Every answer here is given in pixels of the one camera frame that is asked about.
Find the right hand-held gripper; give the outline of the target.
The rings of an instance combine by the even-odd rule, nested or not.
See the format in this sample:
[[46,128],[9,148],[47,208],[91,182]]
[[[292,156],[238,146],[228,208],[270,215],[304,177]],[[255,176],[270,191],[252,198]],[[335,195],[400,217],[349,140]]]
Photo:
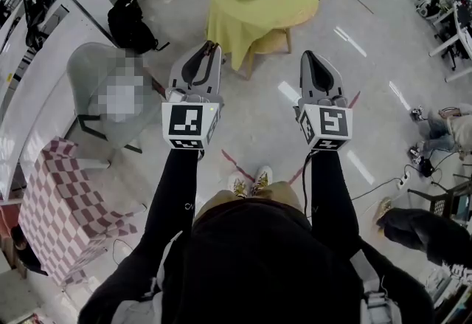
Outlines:
[[343,95],[340,72],[325,57],[306,50],[300,61],[300,88],[296,121],[309,149],[340,150],[353,137],[353,110]]

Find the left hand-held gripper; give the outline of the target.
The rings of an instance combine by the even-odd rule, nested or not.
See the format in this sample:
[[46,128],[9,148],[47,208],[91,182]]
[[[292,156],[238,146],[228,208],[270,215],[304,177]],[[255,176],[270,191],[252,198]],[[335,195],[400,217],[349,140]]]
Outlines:
[[220,45],[206,41],[173,64],[162,103],[163,138],[171,148],[204,150],[210,144],[223,108],[222,59]]

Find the person's right forearm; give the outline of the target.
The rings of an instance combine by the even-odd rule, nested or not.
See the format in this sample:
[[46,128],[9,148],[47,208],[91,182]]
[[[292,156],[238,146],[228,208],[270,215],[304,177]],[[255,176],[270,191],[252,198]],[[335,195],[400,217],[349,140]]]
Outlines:
[[332,241],[357,238],[358,219],[338,153],[320,151],[314,154],[311,177],[311,219],[314,234]]

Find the person's left forearm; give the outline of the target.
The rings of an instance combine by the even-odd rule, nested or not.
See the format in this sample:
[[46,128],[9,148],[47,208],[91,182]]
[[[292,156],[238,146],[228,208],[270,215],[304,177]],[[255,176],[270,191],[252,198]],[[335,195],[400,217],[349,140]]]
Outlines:
[[199,156],[198,150],[173,149],[169,152],[147,216],[147,231],[175,233],[191,227]]

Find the round wooden table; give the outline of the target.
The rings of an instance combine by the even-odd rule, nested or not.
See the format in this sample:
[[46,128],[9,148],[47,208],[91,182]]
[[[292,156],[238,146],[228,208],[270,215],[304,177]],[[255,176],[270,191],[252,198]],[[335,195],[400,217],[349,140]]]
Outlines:
[[270,55],[280,51],[283,46],[287,47],[288,54],[293,52],[291,30],[315,16],[319,7],[319,1],[320,0],[315,0],[315,4],[312,7],[306,10],[300,10],[293,20],[290,20],[285,25],[273,28],[263,37],[258,38],[251,44],[246,54],[247,66],[245,78],[247,80],[250,80],[253,75],[255,55]]

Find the yellow-green tablecloth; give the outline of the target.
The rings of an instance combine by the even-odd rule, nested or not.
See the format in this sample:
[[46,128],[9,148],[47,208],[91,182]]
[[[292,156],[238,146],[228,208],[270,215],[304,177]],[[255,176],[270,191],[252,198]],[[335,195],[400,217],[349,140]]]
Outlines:
[[231,55],[231,67],[237,71],[255,40],[314,4],[315,0],[210,0],[206,38]]

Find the grey cloth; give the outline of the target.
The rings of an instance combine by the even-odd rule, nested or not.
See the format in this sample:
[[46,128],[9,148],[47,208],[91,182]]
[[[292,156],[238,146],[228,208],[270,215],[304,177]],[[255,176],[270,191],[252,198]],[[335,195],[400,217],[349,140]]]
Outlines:
[[121,51],[107,59],[105,77],[91,97],[89,112],[114,123],[126,122],[144,112],[151,91],[151,76],[142,59]]

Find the black backpack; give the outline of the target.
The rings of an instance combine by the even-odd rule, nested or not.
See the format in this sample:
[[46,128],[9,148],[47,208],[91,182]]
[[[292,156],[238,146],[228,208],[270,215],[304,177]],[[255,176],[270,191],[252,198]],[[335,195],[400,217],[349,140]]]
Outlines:
[[138,0],[117,0],[108,11],[108,27],[118,47],[137,55],[148,51],[162,51],[170,42],[159,46],[150,28],[144,23]]

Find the person's right shoe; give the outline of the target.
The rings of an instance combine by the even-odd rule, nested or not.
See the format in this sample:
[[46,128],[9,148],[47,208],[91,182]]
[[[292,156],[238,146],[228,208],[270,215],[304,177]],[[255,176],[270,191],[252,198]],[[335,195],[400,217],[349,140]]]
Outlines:
[[272,169],[267,165],[260,167],[254,178],[254,183],[251,186],[251,194],[254,196],[260,190],[268,187],[272,183],[272,179],[273,179]]

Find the person's shoe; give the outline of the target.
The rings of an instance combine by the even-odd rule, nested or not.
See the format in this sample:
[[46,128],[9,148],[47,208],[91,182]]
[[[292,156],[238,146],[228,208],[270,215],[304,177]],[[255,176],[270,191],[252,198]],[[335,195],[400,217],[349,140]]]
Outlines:
[[240,198],[247,197],[248,183],[246,177],[240,171],[236,171],[229,176],[228,190]]
[[260,167],[254,178],[254,183],[251,186],[251,194],[254,196],[260,190],[268,187],[272,183],[272,179],[273,179],[272,169],[267,165]]

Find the grey shell chair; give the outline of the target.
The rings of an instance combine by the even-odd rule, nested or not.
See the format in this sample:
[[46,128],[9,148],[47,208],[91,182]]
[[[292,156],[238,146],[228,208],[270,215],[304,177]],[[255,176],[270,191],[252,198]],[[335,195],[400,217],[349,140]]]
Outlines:
[[142,59],[145,70],[151,76],[151,96],[145,101],[142,114],[123,123],[114,123],[103,115],[89,112],[91,97],[105,77],[105,64],[108,58],[120,55],[128,49],[90,42],[76,48],[68,60],[66,73],[71,84],[74,98],[74,112],[81,130],[93,137],[105,140],[114,149],[128,149],[137,154],[142,153],[138,146],[138,137],[144,129],[154,124],[161,116],[162,88],[149,72]]

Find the person's left shoe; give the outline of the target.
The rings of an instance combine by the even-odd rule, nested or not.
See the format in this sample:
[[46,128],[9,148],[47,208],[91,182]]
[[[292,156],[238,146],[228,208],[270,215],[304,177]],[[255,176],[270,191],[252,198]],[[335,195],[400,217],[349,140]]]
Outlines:
[[240,198],[247,197],[248,183],[246,177],[240,171],[236,171],[229,176],[228,190]]

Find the person's tan trousers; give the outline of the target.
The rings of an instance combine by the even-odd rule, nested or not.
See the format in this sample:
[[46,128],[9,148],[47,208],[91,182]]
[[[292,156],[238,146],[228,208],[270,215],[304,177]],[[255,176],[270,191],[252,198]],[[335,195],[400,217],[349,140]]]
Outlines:
[[303,213],[303,208],[299,202],[298,196],[287,182],[274,182],[266,187],[259,189],[256,193],[250,193],[243,198],[237,196],[230,190],[221,190],[216,193],[196,214],[193,223],[196,223],[207,211],[222,204],[232,201],[247,202],[250,199],[262,199],[263,201],[273,201],[293,207]]

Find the white headset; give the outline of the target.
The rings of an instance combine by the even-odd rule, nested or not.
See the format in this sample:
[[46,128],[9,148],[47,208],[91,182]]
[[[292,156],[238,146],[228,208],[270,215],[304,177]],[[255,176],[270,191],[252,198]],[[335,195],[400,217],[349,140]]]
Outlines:
[[415,9],[424,19],[432,20],[440,14],[440,0],[417,0]]

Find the white desk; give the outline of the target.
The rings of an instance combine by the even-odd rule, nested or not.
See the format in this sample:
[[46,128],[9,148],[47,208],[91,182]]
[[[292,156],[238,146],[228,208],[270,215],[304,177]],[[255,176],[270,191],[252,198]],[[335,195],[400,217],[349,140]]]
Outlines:
[[455,70],[451,75],[445,77],[445,82],[450,83],[460,77],[472,74],[472,0],[449,0],[451,7],[443,13],[433,25],[453,16],[455,30],[449,39],[443,41],[439,46],[428,52],[430,58],[444,52],[450,46],[460,43],[464,48],[470,65],[463,70]]

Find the black chair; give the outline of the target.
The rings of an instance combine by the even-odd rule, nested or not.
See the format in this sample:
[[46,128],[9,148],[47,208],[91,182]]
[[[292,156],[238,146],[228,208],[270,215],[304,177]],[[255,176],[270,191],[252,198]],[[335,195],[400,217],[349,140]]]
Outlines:
[[467,224],[472,218],[472,175],[454,174],[454,177],[464,179],[464,181],[451,188],[432,182],[431,186],[438,187],[442,191],[441,194],[435,196],[413,189],[408,189],[407,192],[428,201],[431,213],[453,219],[459,224]]

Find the pink checkered sofa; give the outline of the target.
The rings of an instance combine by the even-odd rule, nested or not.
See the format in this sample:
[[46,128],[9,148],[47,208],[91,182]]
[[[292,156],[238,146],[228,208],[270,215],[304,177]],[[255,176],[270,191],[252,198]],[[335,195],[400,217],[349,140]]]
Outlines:
[[55,137],[39,153],[21,203],[19,225],[43,270],[58,285],[80,283],[84,267],[106,243],[135,234],[134,213],[106,207],[74,154],[77,144]]

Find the person's black jacket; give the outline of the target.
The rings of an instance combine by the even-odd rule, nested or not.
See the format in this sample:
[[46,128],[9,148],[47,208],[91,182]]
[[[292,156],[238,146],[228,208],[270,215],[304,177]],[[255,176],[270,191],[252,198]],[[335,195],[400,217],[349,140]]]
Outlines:
[[319,238],[303,213],[262,199],[193,220],[175,233],[145,229],[77,324],[367,324],[355,254],[377,273],[401,324],[434,324],[425,289],[359,235]]

